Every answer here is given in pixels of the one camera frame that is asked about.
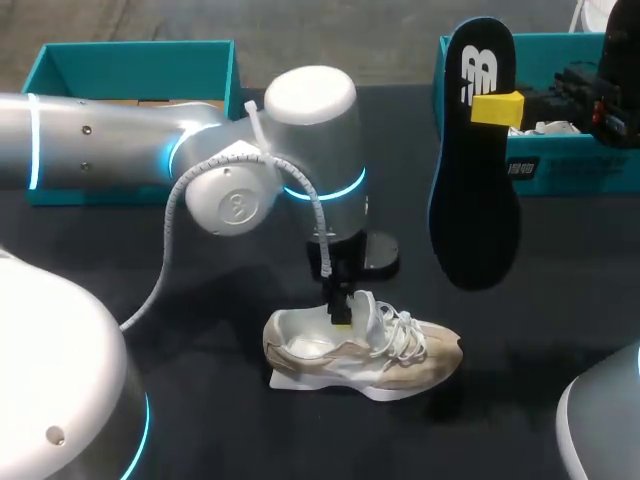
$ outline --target new balance logo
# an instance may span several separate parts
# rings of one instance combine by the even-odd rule
[[[496,89],[498,61],[491,50],[478,51],[473,45],[467,45],[462,51],[462,78],[469,82],[462,87],[462,103],[473,103],[474,95],[484,95]]]

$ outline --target shoe sole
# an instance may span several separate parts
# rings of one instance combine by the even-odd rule
[[[318,375],[307,374],[300,374],[293,377],[274,370],[271,374],[269,386],[274,390],[298,391],[321,390],[327,387],[348,387],[353,390],[357,390],[365,397],[370,398],[375,402],[392,402],[394,400],[412,397],[433,388],[435,385],[406,390],[385,390],[383,388],[358,385],[357,383],[341,378],[321,377]]]

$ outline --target black insole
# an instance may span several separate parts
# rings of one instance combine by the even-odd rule
[[[640,0],[613,6],[598,75],[620,87],[623,109],[640,110]]]
[[[445,58],[444,125],[429,230],[442,270],[464,290],[502,281],[520,242],[520,205],[505,158],[508,127],[471,123],[469,96],[510,93],[515,77],[515,46],[506,26],[487,17],[458,27]]]

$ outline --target white cable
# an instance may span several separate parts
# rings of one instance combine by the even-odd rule
[[[142,306],[138,309],[136,313],[131,315],[131,317],[120,325],[121,331],[126,331],[135,325],[142,316],[147,313],[151,305],[156,301],[158,295],[162,291],[164,284],[167,279],[167,275],[169,272],[169,267],[171,265],[171,257],[172,257],[172,240],[173,240],[173,218],[175,215],[175,209],[178,204],[178,200],[180,196],[184,193],[187,188],[187,185],[199,175],[206,173],[214,168],[221,167],[223,165],[228,165],[231,163],[262,163],[266,165],[275,164],[279,169],[282,169],[288,173],[290,173],[298,182],[304,190],[309,195],[309,199],[311,200],[311,205],[313,206],[314,215],[316,217],[316,228],[318,233],[318,243],[320,245],[320,259],[321,259],[321,269],[320,275],[324,278],[327,278],[331,275],[331,259],[329,257],[329,243],[327,240],[327,226],[324,218],[324,210],[322,208],[322,204],[318,199],[318,193],[316,189],[313,188],[313,185],[309,181],[307,177],[293,164],[287,162],[286,160],[282,160],[281,158],[273,157],[271,155],[233,155],[233,156],[214,156],[210,159],[191,167],[187,170],[182,176],[178,179],[176,184],[171,189],[171,193],[169,194],[169,199],[167,200],[167,206],[164,210],[164,250],[162,254],[162,267],[160,268],[160,275],[158,276],[158,280],[156,281],[153,290],[144,301]]]
[[[578,17],[580,16],[580,13],[582,13],[583,8],[584,8],[584,0],[578,0],[576,9],[573,11],[573,18],[571,19],[571,25],[569,25],[569,33],[573,33],[576,31],[576,25],[578,24]]]

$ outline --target beige sneaker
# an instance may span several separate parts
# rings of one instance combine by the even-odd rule
[[[350,387],[372,400],[410,397],[446,380],[460,365],[460,337],[359,290],[351,327],[331,324],[326,305],[278,310],[264,328],[274,368],[270,386],[286,390]]]

